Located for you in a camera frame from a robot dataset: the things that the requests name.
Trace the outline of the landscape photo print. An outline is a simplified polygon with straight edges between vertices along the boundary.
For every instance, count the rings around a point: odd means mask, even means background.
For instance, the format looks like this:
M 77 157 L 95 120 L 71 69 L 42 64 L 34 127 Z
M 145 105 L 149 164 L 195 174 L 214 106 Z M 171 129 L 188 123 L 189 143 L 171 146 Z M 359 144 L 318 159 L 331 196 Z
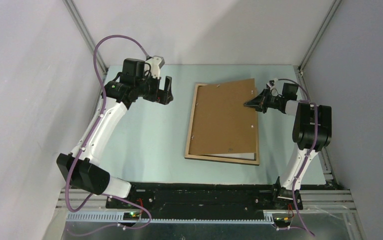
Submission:
M 255 160 L 255 153 L 219 153 L 219 154 L 209 154 L 212 157 L 220 158 L 230 158 L 230 159 L 241 159 L 241 160 Z

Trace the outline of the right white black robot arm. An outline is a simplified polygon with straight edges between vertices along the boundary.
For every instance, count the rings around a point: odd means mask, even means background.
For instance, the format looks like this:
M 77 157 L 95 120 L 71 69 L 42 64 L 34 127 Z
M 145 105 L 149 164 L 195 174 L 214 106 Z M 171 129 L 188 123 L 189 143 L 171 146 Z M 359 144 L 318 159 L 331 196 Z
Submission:
M 275 80 L 270 80 L 265 89 L 243 105 L 266 113 L 268 109 L 294 117 L 292 141 L 295 144 L 285 172 L 272 186 L 270 202 L 276 209 L 285 208 L 298 198 L 302 178 L 312 160 L 327 147 L 332 139 L 332 108 L 317 105 L 309 99 L 298 100 L 301 85 L 284 79 L 282 92 L 277 92 Z

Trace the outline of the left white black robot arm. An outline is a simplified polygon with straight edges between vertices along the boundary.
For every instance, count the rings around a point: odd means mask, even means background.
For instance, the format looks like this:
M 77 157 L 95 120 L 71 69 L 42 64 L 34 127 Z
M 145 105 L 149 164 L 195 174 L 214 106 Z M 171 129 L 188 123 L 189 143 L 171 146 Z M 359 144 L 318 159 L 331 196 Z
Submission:
M 118 197 L 125 208 L 137 204 L 138 195 L 132 185 L 100 168 L 103 151 L 121 118 L 139 98 L 167 105 L 173 101 L 172 78 L 166 76 L 160 89 L 161 68 L 165 60 L 161 56 L 147 60 L 127 58 L 122 70 L 104 85 L 106 95 L 99 100 L 100 107 L 93 116 L 86 132 L 69 154 L 61 153 L 56 164 L 70 187 L 94 195 Z

